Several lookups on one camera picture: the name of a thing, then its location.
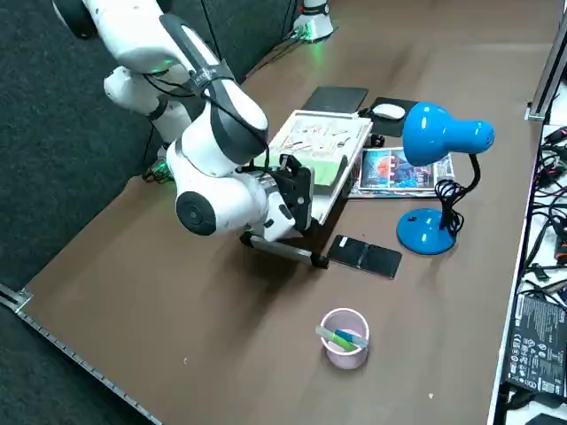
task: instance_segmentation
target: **black smartphone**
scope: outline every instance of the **black smartphone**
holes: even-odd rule
[[[393,279],[401,262],[401,252],[338,235],[327,254],[329,259]]]

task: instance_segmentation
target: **brown table surface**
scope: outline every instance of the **brown table surface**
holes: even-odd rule
[[[347,204],[335,233],[404,256],[395,280],[318,271],[200,238],[175,187],[133,179],[28,285],[25,311],[167,424],[479,424],[486,420],[539,126],[524,121],[559,0],[332,2],[338,31],[258,71],[246,90],[272,135],[320,84],[430,100],[490,120],[482,181],[458,206],[455,249],[435,258],[395,236],[409,208]],[[399,143],[390,139],[388,143]],[[454,156],[459,181],[471,177]],[[314,327],[347,306],[368,320],[366,365],[333,368]]]

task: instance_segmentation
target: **green marker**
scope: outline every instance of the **green marker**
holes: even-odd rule
[[[339,347],[344,348],[346,352],[352,352],[358,348],[356,345],[349,343],[344,338],[341,338],[340,336],[324,328],[323,326],[317,326],[315,328],[315,332],[318,336],[321,336],[326,340],[335,343]]]

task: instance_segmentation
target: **blue marker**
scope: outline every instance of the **blue marker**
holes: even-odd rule
[[[366,348],[366,347],[369,346],[369,342],[366,339],[361,338],[358,335],[354,335],[354,334],[351,334],[349,332],[345,332],[344,330],[337,329],[337,330],[335,330],[335,334],[340,336],[341,338],[345,339],[349,343],[356,344],[361,348]]]

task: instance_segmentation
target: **blue desk lamp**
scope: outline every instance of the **blue desk lamp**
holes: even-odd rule
[[[474,178],[468,187],[451,180],[441,180],[435,186],[441,211],[419,208],[407,212],[398,223],[398,238],[406,248],[418,254],[440,254],[456,242],[463,217],[453,206],[478,185],[477,154],[493,145],[494,130],[486,121],[455,120],[440,106],[420,102],[409,111],[402,137],[412,166],[428,166],[449,152],[468,153],[472,163]]]

